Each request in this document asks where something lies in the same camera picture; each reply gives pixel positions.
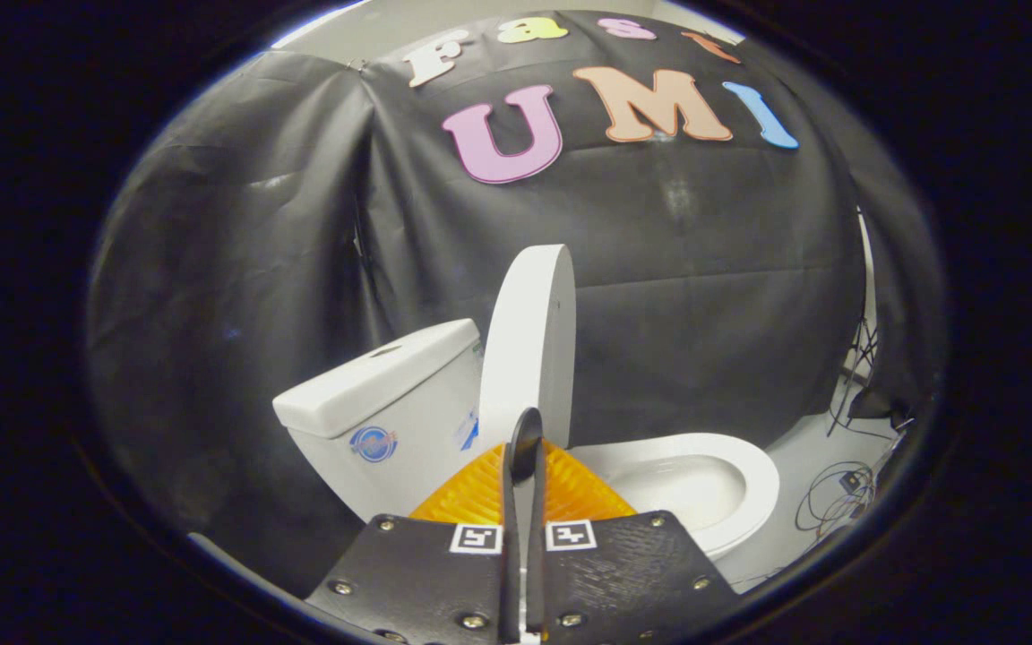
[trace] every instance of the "pink letter u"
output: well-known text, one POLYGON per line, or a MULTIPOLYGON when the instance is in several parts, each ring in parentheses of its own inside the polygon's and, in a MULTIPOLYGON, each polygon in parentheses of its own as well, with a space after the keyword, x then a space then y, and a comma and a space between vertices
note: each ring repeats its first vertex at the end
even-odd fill
POLYGON ((548 105, 549 94, 552 94, 552 87, 533 85, 505 97, 506 103, 516 105, 524 112, 524 121, 528 130, 533 131, 531 146, 516 155, 499 154, 496 150, 487 123, 492 106, 487 103, 464 107, 444 121, 442 127, 451 132, 459 160, 473 180, 485 184, 507 184, 531 176, 552 165, 560 156, 565 139, 555 115, 552 115, 552 106, 548 105))

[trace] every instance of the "toilet bowl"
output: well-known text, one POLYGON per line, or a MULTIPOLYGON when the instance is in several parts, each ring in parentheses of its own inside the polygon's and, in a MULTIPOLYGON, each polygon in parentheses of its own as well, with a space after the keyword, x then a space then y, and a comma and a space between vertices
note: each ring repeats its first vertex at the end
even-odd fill
MULTIPOLYGON (((488 330, 480 428, 499 437, 538 408, 544 437, 567 448, 576 346, 568 248, 529 247, 509 266, 488 330)), ((721 433, 584 445, 568 451, 637 512, 671 511, 709 558, 740 546, 771 516, 778 470, 749 442, 721 433)))
POLYGON ((568 451, 639 513, 671 511, 709 558, 759 529, 778 497, 778 469, 740 438, 688 432, 568 451))
POLYGON ((407 515, 499 441, 479 436, 471 319, 397 338, 284 391, 278 419, 357 517, 407 515))

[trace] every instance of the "round sticker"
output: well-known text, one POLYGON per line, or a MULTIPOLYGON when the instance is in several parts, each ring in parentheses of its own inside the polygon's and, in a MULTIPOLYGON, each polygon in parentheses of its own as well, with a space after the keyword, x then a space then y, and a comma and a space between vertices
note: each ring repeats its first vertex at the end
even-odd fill
POLYGON ((349 440, 349 446, 353 452, 360 454, 365 461, 376 464, 378 461, 385 461, 392 457, 392 453, 397 449, 397 433, 386 431, 385 428, 378 428, 376 425, 356 430, 356 436, 349 440))

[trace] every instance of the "foam letter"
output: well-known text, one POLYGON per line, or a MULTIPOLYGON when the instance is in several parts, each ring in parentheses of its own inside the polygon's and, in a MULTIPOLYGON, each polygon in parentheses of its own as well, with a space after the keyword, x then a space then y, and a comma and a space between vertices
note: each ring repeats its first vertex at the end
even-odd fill
POLYGON ((638 22, 625 18, 602 18, 598 25, 608 33, 618 37, 635 37, 638 40, 655 40, 655 34, 643 29, 638 22))
POLYGON ((646 116, 669 136, 676 135, 679 116, 683 115, 683 131, 694 139, 728 141, 732 132, 719 123, 716 114, 696 90, 696 79, 681 71, 655 70, 654 90, 639 85, 635 78, 614 68, 580 68, 573 76, 584 78, 603 99, 611 118, 608 138, 613 141, 650 139, 652 130, 636 118, 635 111, 646 116))
POLYGON ((499 26, 499 36, 496 40, 512 44, 527 42, 537 37, 565 37, 568 30, 561 29, 551 18, 521 18, 519 21, 507 22, 499 26))
POLYGON ((458 57, 459 51, 461 51, 459 50, 459 41, 466 37, 466 31, 457 29, 405 55, 405 62, 413 64, 413 80, 409 82, 409 87, 425 85, 425 83, 454 68, 456 63, 446 61, 444 58, 458 57))
POLYGON ((716 55, 717 57, 721 58, 724 61, 731 61, 735 63, 735 65, 743 64, 740 62, 740 60, 738 60, 738 58, 732 57, 732 55, 730 55, 728 52, 723 52, 722 49, 719 47, 719 44, 716 44, 716 42, 706 39, 706 37, 700 36, 699 33, 685 31, 683 32, 682 35, 685 37, 690 37, 691 40, 699 42, 701 47, 703 47, 708 52, 711 52, 712 54, 716 55))
POLYGON ((763 94, 738 83, 723 83, 723 87, 729 92, 734 92, 743 101, 743 105, 746 105, 746 109, 754 115, 754 121, 757 121, 759 125, 763 127, 760 134, 767 142, 779 148, 799 148, 798 139, 786 132, 783 124, 778 123, 775 114, 771 112, 771 108, 763 102, 763 94))
POLYGON ((477 103, 452 115, 442 124, 456 142, 459 160, 464 164, 473 180, 485 184, 507 184, 509 181, 531 176, 560 156, 565 139, 560 126, 556 124, 552 106, 548 105, 548 95, 552 87, 533 85, 517 90, 505 97, 509 105, 516 105, 524 112, 528 130, 533 131, 533 143, 523 153, 499 154, 487 118, 492 114, 488 103, 477 103))

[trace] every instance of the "toilet tank lid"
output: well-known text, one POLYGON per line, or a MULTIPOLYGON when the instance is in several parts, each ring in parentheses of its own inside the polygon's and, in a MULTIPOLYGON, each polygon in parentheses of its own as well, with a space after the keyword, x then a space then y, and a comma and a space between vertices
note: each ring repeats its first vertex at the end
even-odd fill
POLYGON ((273 410, 287 428, 338 438, 451 363, 479 338, 470 318, 413 331, 280 393, 273 410))

